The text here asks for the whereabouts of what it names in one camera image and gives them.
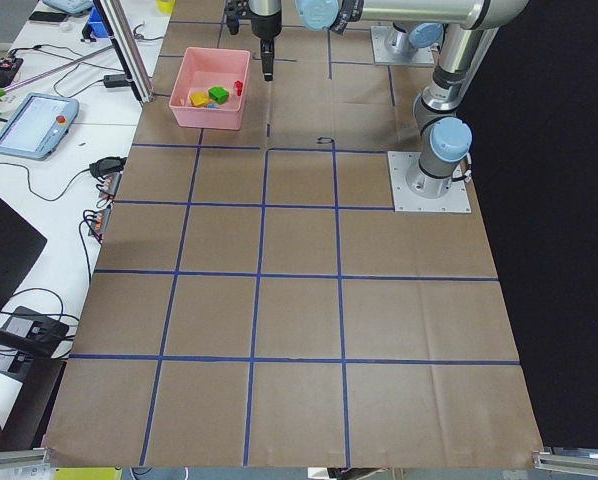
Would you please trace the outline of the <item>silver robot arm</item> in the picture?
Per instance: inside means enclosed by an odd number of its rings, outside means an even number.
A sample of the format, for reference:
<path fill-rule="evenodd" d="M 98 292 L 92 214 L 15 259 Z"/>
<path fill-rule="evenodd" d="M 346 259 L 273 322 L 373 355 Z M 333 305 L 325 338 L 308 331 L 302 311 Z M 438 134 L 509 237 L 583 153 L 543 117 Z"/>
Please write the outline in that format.
<path fill-rule="evenodd" d="M 468 157 L 472 133 L 455 111 L 470 76 L 496 35 L 526 7 L 525 1 L 297 1 L 303 25 L 342 34 L 360 20 L 440 23 L 448 26 L 430 84 L 413 104 L 423 149 L 405 174 L 409 189 L 426 199 L 448 193 L 453 173 Z"/>
<path fill-rule="evenodd" d="M 397 55 L 412 57 L 437 43 L 443 31 L 444 25 L 437 22 L 394 22 L 386 47 Z"/>

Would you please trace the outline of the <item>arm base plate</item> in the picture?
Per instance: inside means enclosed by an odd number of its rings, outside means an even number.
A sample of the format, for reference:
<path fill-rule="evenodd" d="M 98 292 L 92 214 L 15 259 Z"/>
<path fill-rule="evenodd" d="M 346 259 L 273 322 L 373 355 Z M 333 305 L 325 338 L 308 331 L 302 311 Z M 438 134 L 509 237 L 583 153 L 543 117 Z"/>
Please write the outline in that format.
<path fill-rule="evenodd" d="M 443 34 L 440 23 L 372 26 L 371 41 L 376 65 L 433 67 L 431 47 Z"/>
<path fill-rule="evenodd" d="M 451 177 L 435 179 L 419 165 L 419 152 L 388 151 L 388 170 L 394 210 L 398 213 L 470 214 L 467 186 L 455 168 Z"/>

